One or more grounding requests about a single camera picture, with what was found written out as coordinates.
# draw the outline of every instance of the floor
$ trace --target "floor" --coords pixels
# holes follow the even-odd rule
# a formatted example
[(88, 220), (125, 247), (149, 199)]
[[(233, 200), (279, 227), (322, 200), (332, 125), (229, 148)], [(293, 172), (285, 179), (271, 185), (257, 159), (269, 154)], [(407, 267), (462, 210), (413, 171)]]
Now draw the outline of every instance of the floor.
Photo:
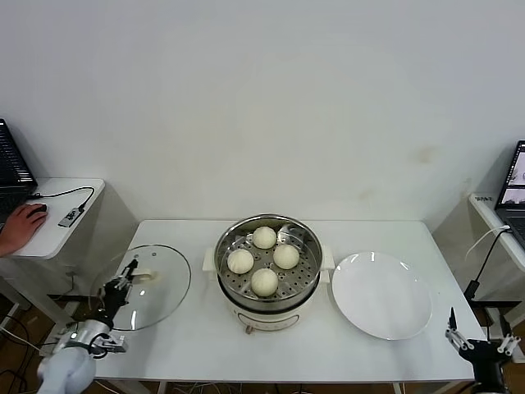
[[(0, 296), (0, 314), (6, 314), (11, 308), (8, 300)], [(86, 309), (81, 306), (75, 313), (76, 318), (82, 318)], [(53, 327), (49, 318), (43, 315), (35, 307), (26, 312), (18, 313), (16, 316), (22, 324), (27, 327), (31, 343), (42, 344)], [(482, 317), (478, 318), (480, 324), (484, 321)], [(19, 337), (25, 338), (24, 329), (18, 324), (13, 323), (9, 326), (11, 331)], [(525, 323), (517, 327), (515, 332), (521, 337), (525, 337)], [(37, 368), (40, 358), (36, 350), (28, 346), (7, 341), (5, 337), (0, 336), (0, 394), (13, 394), (19, 392), (35, 392), (39, 387), (37, 378)], [(24, 376), (27, 386), (21, 383), (19, 379), (14, 379), (12, 373), (3, 372), (10, 369)], [(507, 382), (512, 393), (525, 392), (525, 364), (508, 364), (504, 368), (505, 381)], [(101, 384), (107, 386), (117, 394), (120, 391), (108, 382), (101, 381)], [(152, 392), (156, 393), (158, 388), (157, 382), (143, 382), (143, 384)], [(414, 394), (418, 385), (416, 383), (407, 383), (405, 385), (406, 394)], [(457, 386), (447, 394), (456, 394), (462, 386)], [(166, 393), (168, 394), (393, 394), (394, 390), (390, 384), (243, 384), (238, 383), (168, 383)], [(104, 387), (97, 383), (92, 383), (85, 391), (86, 394), (108, 394), (110, 393)]]

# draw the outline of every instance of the steamed bun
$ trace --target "steamed bun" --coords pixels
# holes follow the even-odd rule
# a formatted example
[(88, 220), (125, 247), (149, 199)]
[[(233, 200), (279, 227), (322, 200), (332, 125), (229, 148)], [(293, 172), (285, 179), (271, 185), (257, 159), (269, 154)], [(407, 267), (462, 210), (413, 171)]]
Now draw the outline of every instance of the steamed bun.
[(277, 242), (277, 234), (270, 227), (262, 226), (253, 232), (253, 243), (259, 249), (270, 249)]
[(292, 245), (279, 245), (273, 252), (273, 262), (282, 269), (292, 269), (299, 262), (299, 252)]
[(247, 250), (238, 249), (228, 255), (228, 268), (233, 273), (247, 273), (253, 267), (253, 256)]
[(252, 291), (260, 297), (268, 297), (276, 292), (279, 279), (270, 268), (261, 268), (252, 275)]

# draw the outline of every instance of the laptop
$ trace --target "laptop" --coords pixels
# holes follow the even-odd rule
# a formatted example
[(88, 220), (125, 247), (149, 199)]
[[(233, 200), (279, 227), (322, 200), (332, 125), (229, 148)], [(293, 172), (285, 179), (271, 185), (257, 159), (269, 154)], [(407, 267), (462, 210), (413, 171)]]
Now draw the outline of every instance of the laptop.
[(519, 141), (514, 151), (495, 212), (525, 248), (525, 140)]
[(6, 121), (0, 119), (0, 227), (37, 186)]

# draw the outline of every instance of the computer mouse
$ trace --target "computer mouse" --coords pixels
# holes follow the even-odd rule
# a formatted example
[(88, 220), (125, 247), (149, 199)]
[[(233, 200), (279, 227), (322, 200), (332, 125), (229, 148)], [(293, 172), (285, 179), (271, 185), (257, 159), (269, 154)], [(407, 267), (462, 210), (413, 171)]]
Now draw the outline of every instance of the computer mouse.
[(42, 204), (42, 206), (33, 209), (31, 212), (28, 213), (27, 217), (32, 217), (35, 213), (38, 212), (46, 212), (48, 210), (48, 206), (46, 204)]

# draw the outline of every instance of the white plate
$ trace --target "white plate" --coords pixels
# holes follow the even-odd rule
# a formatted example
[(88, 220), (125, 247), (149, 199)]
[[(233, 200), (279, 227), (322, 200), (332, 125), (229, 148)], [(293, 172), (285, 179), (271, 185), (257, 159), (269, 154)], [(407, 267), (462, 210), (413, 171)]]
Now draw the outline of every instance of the white plate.
[(332, 290), (346, 318), (374, 337), (414, 337), (432, 315), (427, 284), (388, 254), (362, 252), (347, 257), (334, 271)]

